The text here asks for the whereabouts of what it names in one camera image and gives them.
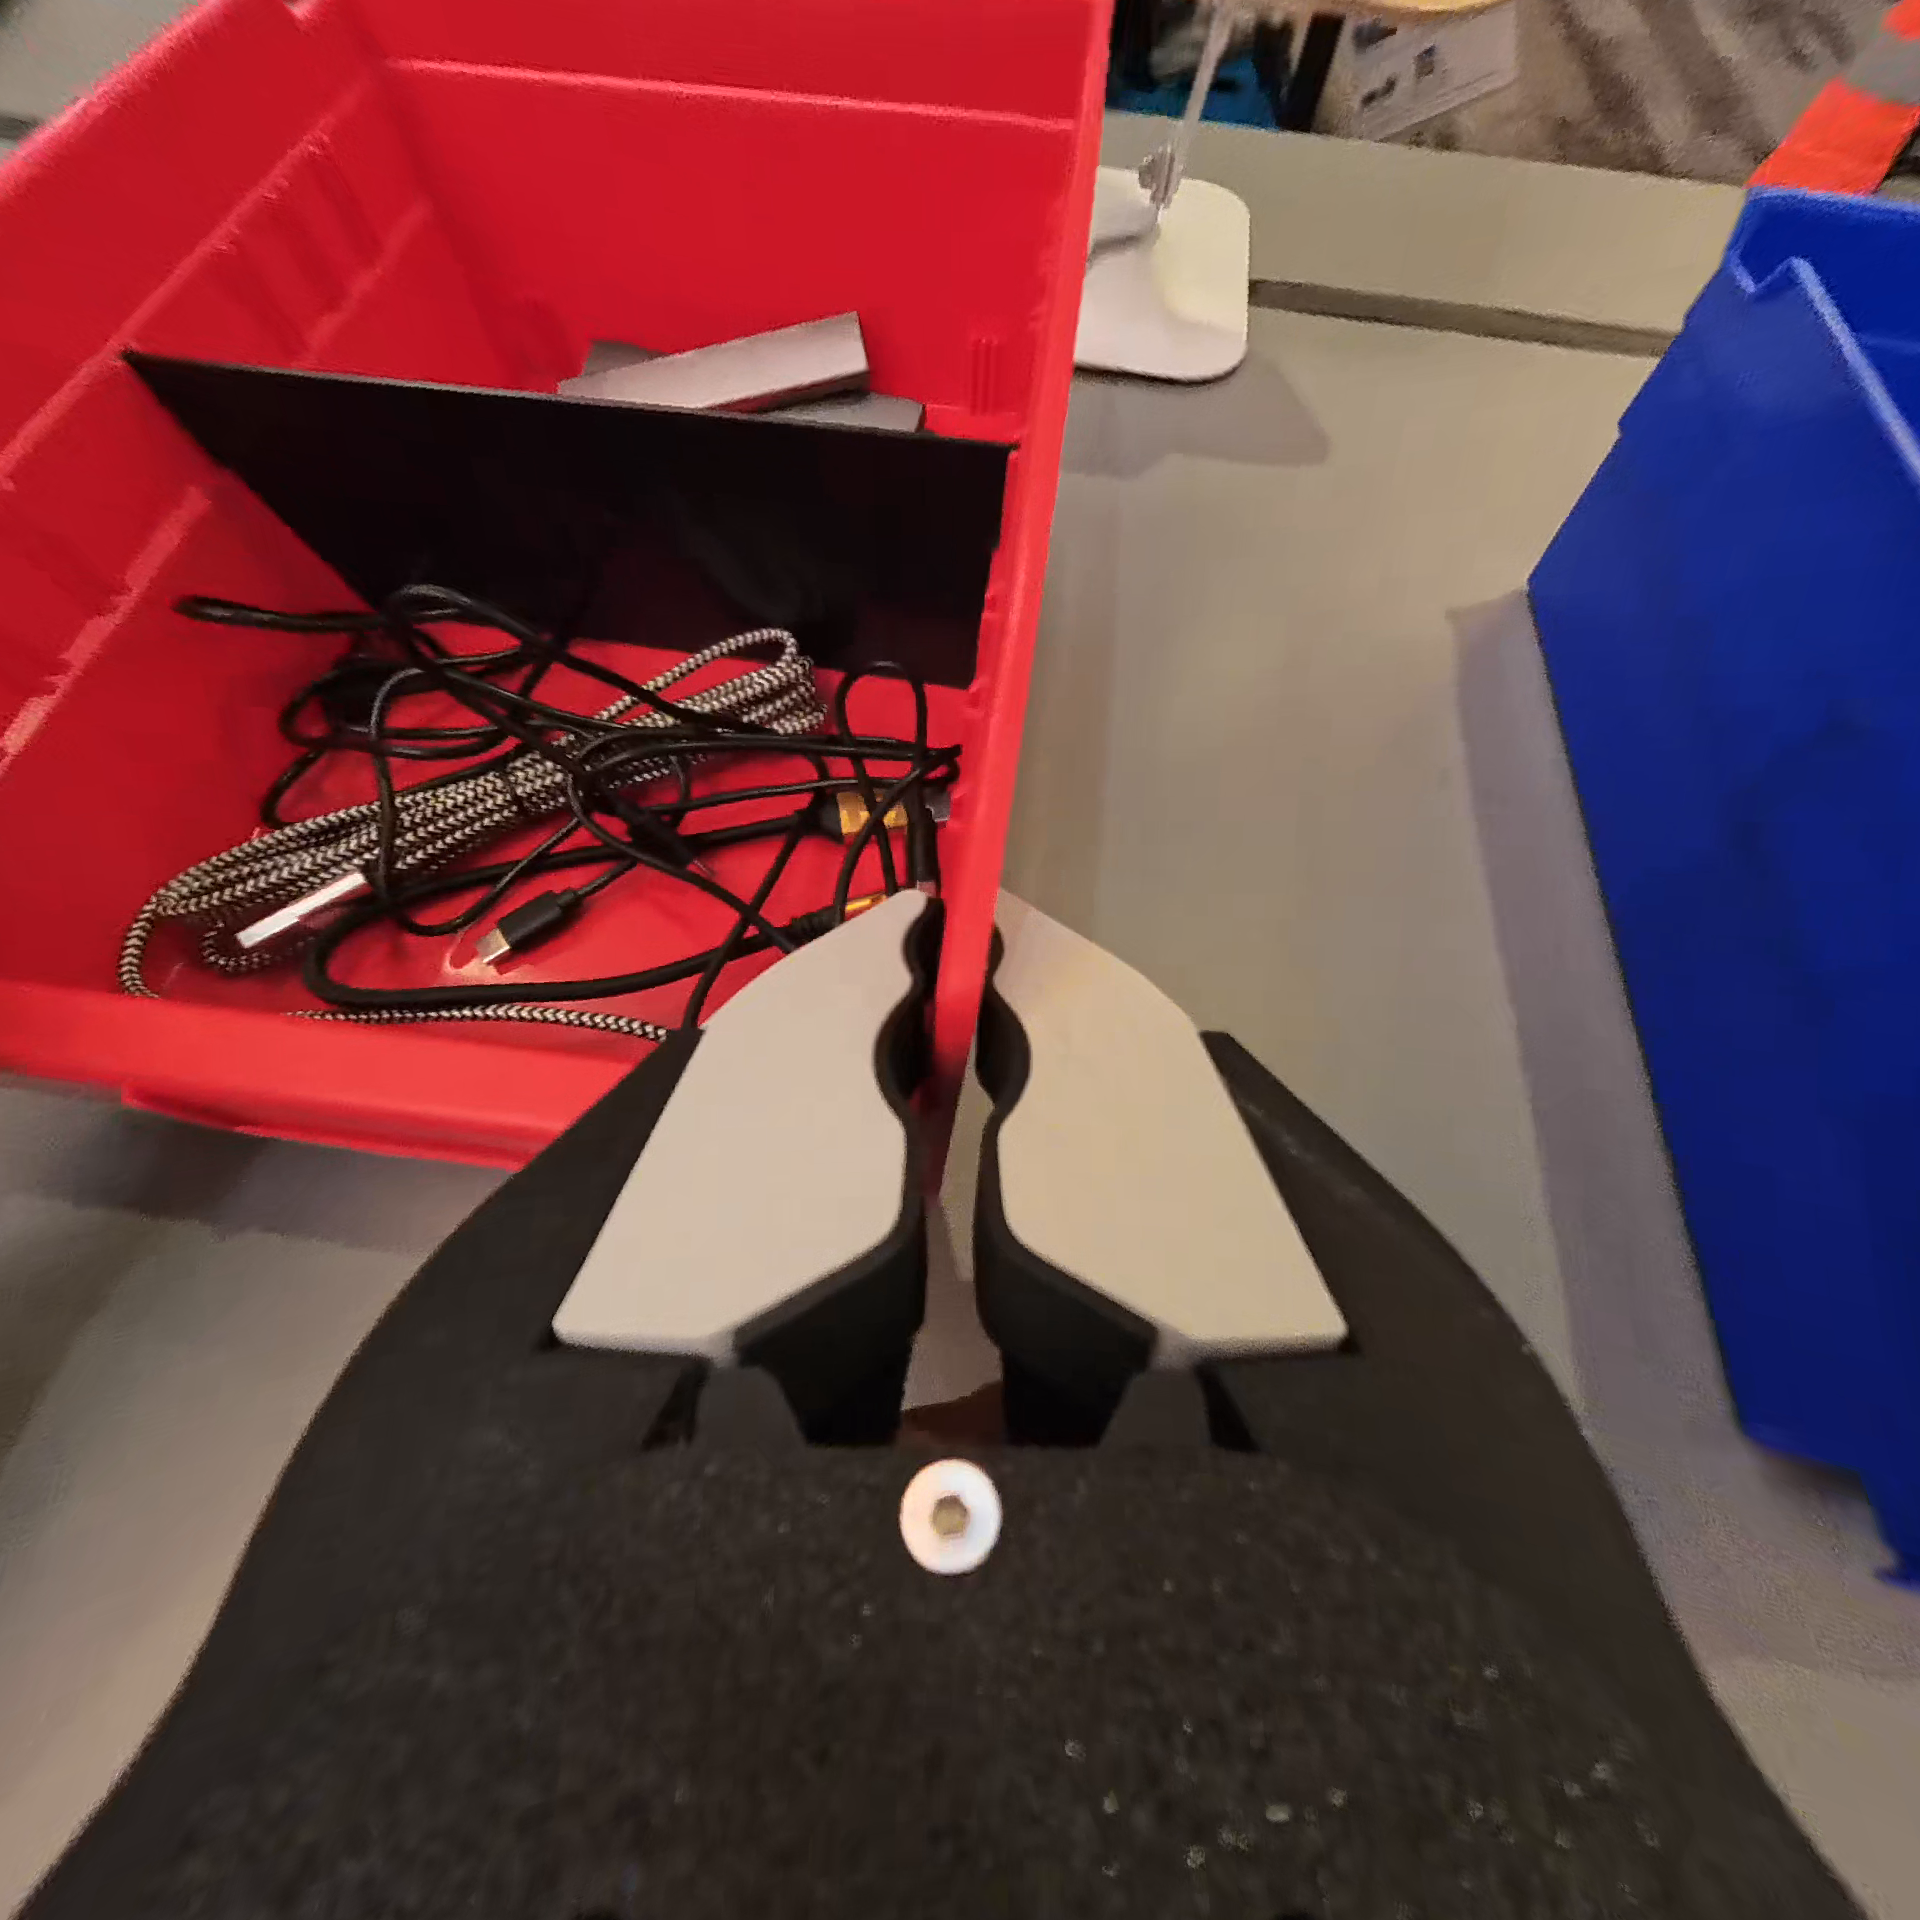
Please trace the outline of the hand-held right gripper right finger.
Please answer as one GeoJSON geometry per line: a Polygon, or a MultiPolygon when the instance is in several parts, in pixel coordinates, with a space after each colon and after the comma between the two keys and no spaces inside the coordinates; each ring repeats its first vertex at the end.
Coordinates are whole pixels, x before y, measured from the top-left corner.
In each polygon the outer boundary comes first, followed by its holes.
{"type": "Polygon", "coordinates": [[[1013,892],[974,1079],[974,1300],[1017,1370],[1182,1374],[1345,1342],[1193,1020],[1013,892]]]}

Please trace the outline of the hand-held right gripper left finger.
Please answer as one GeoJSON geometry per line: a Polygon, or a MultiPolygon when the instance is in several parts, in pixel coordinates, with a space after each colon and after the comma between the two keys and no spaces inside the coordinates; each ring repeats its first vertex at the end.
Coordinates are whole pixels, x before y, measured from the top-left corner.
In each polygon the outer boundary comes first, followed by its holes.
{"type": "Polygon", "coordinates": [[[927,892],[894,892],[755,974],[703,1032],[588,1256],[563,1347],[730,1360],[900,1221],[907,1130],[879,1042],[907,1004],[927,892]]]}

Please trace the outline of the blue storage bin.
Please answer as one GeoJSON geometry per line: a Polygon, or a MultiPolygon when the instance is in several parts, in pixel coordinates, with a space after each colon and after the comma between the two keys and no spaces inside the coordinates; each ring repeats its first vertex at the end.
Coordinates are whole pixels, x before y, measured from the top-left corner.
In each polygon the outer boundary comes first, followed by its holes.
{"type": "Polygon", "coordinates": [[[1917,206],[1759,187],[1538,559],[1740,1430],[1917,1586],[1917,206]]]}

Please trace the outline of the red storage bin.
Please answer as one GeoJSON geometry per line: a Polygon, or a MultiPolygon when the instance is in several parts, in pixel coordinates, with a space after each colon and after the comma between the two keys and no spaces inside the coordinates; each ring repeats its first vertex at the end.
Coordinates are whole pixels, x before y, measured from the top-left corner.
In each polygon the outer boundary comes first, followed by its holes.
{"type": "Polygon", "coordinates": [[[4,162],[4,1077],[519,1167],[655,1042],[930,892],[990,967],[1107,5],[194,5],[4,162]],[[124,365],[560,397],[857,312],[1008,446],[979,664],[365,602],[124,365]]]}

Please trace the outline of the grey desk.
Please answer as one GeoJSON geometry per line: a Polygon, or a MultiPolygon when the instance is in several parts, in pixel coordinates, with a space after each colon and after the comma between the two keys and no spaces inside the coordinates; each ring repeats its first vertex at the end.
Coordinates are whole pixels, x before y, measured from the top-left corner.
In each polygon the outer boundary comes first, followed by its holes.
{"type": "MultiPolygon", "coordinates": [[[[1013,892],[1240,1040],[1474,1262],[1690,1649],[1877,1915],[1917,1915],[1917,1594],[1740,1435],[1524,584],[1717,264],[1762,130],[1529,5],[1463,149],[1212,130],[1249,397],[1074,397],[1013,892]]],[[[147,1735],[354,1342],[500,1171],[4,1086],[4,1911],[147,1735]]]]}

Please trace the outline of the white folding stand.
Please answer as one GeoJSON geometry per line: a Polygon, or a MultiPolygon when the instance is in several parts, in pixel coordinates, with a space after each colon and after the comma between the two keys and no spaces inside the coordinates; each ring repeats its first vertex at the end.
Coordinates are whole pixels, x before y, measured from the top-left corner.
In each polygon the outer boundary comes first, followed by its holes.
{"type": "Polygon", "coordinates": [[[1252,209],[1190,170],[1212,81],[1240,19],[1238,5],[1209,11],[1182,119],[1132,171],[1102,166],[1094,177],[1074,349],[1079,372],[1204,386],[1247,361],[1252,209]]]}

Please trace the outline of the white printed sheet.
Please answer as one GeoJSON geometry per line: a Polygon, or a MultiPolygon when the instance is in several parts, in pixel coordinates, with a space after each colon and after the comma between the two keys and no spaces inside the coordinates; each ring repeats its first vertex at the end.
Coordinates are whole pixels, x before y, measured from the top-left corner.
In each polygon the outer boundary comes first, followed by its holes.
{"type": "Polygon", "coordinates": [[[1397,140],[1519,79],[1519,7],[1497,5],[1402,22],[1362,19],[1345,51],[1345,126],[1358,140],[1397,140]]]}

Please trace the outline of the orange traffic cone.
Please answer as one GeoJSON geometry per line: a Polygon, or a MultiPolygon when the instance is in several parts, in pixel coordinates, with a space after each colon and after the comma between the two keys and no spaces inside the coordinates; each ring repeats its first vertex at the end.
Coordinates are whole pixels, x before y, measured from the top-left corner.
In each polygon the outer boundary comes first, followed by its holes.
{"type": "Polygon", "coordinates": [[[1747,187],[1872,199],[1884,190],[1912,134],[1917,81],[1872,90],[1852,79],[1833,79],[1800,111],[1783,146],[1753,171],[1747,187]]]}

